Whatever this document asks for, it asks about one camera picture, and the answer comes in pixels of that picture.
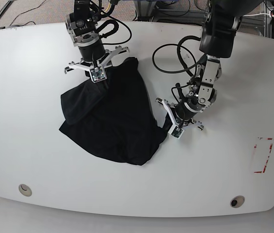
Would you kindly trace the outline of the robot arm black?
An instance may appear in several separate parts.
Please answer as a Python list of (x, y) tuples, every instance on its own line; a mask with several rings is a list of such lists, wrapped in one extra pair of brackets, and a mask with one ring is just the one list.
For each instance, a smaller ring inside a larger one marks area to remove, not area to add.
[[(83, 70), (93, 83), (107, 80), (107, 69), (112, 67), (112, 58), (125, 52), (128, 47), (122, 47), (132, 38), (131, 29), (120, 20), (111, 16), (118, 4), (117, 0), (109, 1), (109, 7), (105, 12), (102, 1), (95, 4), (91, 0), (74, 1), (74, 12), (66, 17), (66, 29), (70, 35), (73, 45), (81, 53), (81, 61), (71, 62), (64, 69), (70, 72), (75, 69)], [(103, 39), (114, 35), (122, 24), (129, 31), (129, 38), (123, 42), (110, 43), (115, 46), (114, 50), (107, 50)]]
[[(172, 87), (172, 90), (178, 91), (177, 103), (156, 99), (167, 112), (164, 126), (171, 136), (180, 138), (185, 129), (192, 126), (204, 129), (201, 122), (194, 120), (194, 116), (211, 107), (216, 101), (214, 82), (221, 75), (220, 60), (231, 56), (243, 16), (259, 4), (259, 0), (209, 0), (201, 37), (189, 35), (175, 45), (177, 57), (183, 66), (179, 73), (186, 72), (191, 79), (186, 85), (177, 83)], [(199, 49), (203, 52), (200, 59), (190, 67), (181, 56), (183, 44), (188, 40), (199, 41)]]

